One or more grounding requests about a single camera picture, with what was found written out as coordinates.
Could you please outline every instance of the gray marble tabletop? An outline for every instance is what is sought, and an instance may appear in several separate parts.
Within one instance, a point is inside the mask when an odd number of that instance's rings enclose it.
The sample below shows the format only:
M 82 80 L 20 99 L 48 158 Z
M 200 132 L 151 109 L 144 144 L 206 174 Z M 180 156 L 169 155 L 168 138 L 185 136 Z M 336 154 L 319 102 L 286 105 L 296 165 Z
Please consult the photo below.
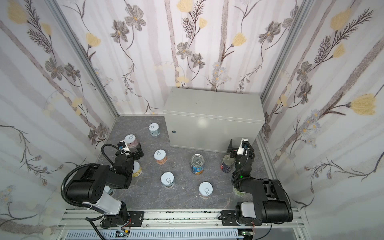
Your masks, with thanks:
M 150 135 L 148 126 L 158 123 L 160 135 Z M 128 209 L 233 209 L 237 202 L 252 201 L 251 194 L 242 197 L 235 195 L 231 184 L 232 173 L 224 173 L 220 169 L 225 153 L 208 152 L 179 147 L 171 147 L 164 117 L 118 117 L 110 132 L 108 143 L 117 145 L 128 134 L 134 134 L 144 152 L 144 157 L 138 162 L 142 174 L 134 177 L 128 189 L 116 189 L 113 197 L 124 201 Z M 255 159 L 252 165 L 253 177 L 268 177 L 256 141 L 253 144 Z M 156 150 L 165 150 L 168 160 L 158 165 L 153 157 Z M 105 153 L 114 160 L 115 149 L 105 147 Z M 190 169 L 190 159 L 194 154 L 201 154 L 205 159 L 204 172 L 195 175 Z M 100 155 L 99 164 L 108 163 Z M 172 172 L 175 185 L 166 189 L 162 186 L 160 177 L 165 172 Z M 210 182 L 213 193 L 210 198 L 199 196 L 199 185 Z

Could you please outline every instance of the floral wallpaper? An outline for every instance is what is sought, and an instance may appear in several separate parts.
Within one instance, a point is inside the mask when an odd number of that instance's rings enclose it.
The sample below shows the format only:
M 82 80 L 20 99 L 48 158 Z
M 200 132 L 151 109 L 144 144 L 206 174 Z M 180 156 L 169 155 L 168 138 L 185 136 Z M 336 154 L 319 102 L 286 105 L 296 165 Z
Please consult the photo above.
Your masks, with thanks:
M 161 114 L 175 86 L 261 94 L 301 1 L 58 3 L 118 112 Z
M 314 240 L 381 239 L 384 2 L 315 1 L 263 106 L 279 178 Z
M 96 161 L 115 117 L 44 1 L 0 6 L 0 235 L 50 239 L 62 179 Z

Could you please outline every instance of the dark purple can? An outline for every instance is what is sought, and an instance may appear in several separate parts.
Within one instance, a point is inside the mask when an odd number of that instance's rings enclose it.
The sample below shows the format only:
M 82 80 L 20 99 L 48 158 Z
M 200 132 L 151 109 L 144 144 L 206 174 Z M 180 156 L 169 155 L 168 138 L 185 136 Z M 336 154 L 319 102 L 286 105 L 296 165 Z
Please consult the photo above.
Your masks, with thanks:
M 229 157 L 229 155 L 225 155 L 220 168 L 221 168 L 221 171 L 228 173 L 232 171 L 232 168 L 234 165 L 235 165 L 235 159 Z

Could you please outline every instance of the metal corner post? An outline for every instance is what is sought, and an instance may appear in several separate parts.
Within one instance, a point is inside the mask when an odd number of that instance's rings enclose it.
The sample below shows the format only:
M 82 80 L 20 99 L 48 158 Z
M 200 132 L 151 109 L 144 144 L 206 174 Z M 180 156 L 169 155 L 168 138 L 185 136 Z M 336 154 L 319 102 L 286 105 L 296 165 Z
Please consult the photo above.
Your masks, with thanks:
M 83 48 L 81 46 L 81 43 L 76 38 L 76 35 L 71 29 L 69 23 L 67 22 L 67 19 L 65 18 L 63 12 L 59 7 L 59 4 L 57 3 L 56 0 L 45 0 L 45 3 L 47 4 L 48 8 L 51 10 L 52 15 L 54 16 L 61 30 L 63 31 L 68 41 L 70 42 L 70 45 L 72 46 L 73 51 L 80 58 L 81 62 L 83 63 L 83 66 L 85 67 L 87 73 L 92 78 L 93 83 L 95 84 L 96 88 L 100 92 L 105 103 L 107 104 L 109 109 L 112 111 L 113 115 L 115 117 L 118 117 L 119 113 L 117 112 L 115 106 L 113 105 L 111 99 L 108 96 L 108 93 L 106 92 L 100 79 L 98 78 L 96 72 L 94 71 L 91 62 L 89 61 L 88 57 L 85 55 Z
M 300 30 L 304 24 L 305 18 L 307 17 L 307 15 L 308 15 L 311 7 L 312 7 L 312 4 L 314 2 L 315 2 L 315 0 L 303 0 L 303 3 L 301 4 L 299 11 L 297 12 L 295 20 L 293 21 L 293 24 L 292 24 L 292 28 L 288 33 L 288 37 L 284 42 L 283 48 L 282 48 L 279 56 L 277 57 L 275 66 L 273 67 L 272 72 L 269 76 L 268 83 L 267 83 L 267 85 L 266 85 L 266 87 L 262 93 L 261 101 L 262 101 L 263 106 L 265 105 L 265 101 L 267 100 L 267 97 L 269 96 L 269 94 L 271 92 L 272 86 L 275 83 L 281 68 L 283 67 L 284 61 L 288 57 L 288 54 L 289 54 L 289 52 L 290 52 L 290 50 L 291 50 L 291 48 L 295 42 L 295 39 L 296 39 L 297 35 L 299 34 L 299 32 L 300 32 Z

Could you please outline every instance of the gray metal cabinet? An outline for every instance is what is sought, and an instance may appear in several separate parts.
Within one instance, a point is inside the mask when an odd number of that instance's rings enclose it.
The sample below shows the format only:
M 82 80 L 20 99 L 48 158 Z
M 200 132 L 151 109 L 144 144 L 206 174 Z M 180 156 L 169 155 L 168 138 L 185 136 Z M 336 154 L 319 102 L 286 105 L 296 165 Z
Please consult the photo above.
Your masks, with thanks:
M 260 97 L 172 88 L 164 106 L 170 145 L 226 152 L 230 140 L 253 143 L 265 119 Z

